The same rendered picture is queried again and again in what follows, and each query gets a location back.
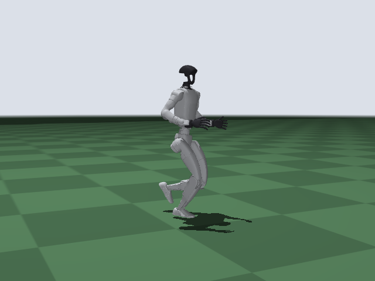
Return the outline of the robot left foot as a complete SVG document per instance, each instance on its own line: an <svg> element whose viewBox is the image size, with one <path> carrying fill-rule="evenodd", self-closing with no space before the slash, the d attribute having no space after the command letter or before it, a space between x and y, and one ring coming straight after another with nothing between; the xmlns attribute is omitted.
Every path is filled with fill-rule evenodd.
<svg viewBox="0 0 375 281"><path fill-rule="evenodd" d="M166 188L166 186L168 186L167 183L161 182L161 183L159 183L159 186L160 186L161 190L163 191L167 200L172 204L173 203L172 193L171 193L171 190L169 190L169 191L167 190L167 188L168 188L168 187Z"/></svg>

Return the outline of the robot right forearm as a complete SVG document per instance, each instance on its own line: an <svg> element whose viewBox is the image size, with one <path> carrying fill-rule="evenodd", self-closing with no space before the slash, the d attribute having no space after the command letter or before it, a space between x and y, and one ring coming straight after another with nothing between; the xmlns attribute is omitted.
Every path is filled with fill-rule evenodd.
<svg viewBox="0 0 375 281"><path fill-rule="evenodd" d="M189 125L189 120L180 119L169 110L165 109L162 111L162 115L169 120L170 123L178 125L179 127L185 127L185 125Z"/></svg>

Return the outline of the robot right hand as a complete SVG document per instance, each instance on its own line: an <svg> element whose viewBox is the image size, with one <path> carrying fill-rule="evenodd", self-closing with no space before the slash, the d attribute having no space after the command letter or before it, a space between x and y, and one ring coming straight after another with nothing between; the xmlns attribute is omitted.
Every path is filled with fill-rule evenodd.
<svg viewBox="0 0 375 281"><path fill-rule="evenodd" d="M208 119L205 119L206 117L203 117L203 116L201 116L200 118L197 118L197 119L195 119L194 121L192 121L192 120L189 120L189 125L185 125L185 128L192 128L193 126L195 127L195 128L204 128L204 129L206 129L206 130L208 130L206 127L204 127L204 126L207 126L208 128L209 128L209 126L208 125L206 125L206 124L209 124L210 125L210 123L208 123L208 122L210 122ZM206 122L206 121L208 121L208 122ZM202 126L201 126L202 125Z"/></svg>

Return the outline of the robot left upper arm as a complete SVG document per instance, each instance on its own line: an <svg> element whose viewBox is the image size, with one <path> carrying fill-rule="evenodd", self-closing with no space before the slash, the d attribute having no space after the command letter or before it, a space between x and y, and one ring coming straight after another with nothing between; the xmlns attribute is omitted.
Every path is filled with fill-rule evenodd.
<svg viewBox="0 0 375 281"><path fill-rule="evenodd" d="M197 91L197 99L198 99L197 110L198 110L198 107L199 107L199 98L200 98L200 92ZM197 119L197 117L200 115L200 113L197 110L196 110L196 118L195 119Z"/></svg>

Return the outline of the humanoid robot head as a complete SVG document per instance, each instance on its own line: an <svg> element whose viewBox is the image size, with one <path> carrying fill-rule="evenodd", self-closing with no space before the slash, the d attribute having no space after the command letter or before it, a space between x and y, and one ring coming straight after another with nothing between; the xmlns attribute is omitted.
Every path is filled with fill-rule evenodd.
<svg viewBox="0 0 375 281"><path fill-rule="evenodd" d="M184 87L184 86L188 86L187 89L192 90L191 87L190 87L190 84L192 85L192 84L194 84L194 82L195 82L195 74L197 73L197 69L194 68L193 66L185 65L185 66L183 66L183 67L180 68L179 73L184 73L185 76L186 76L187 79L188 79L187 82L183 82L183 85L182 85L182 86L183 86L183 87ZM192 80L192 81L190 80L190 75L193 76L193 80ZM182 88L183 88L183 87L182 87Z"/></svg>

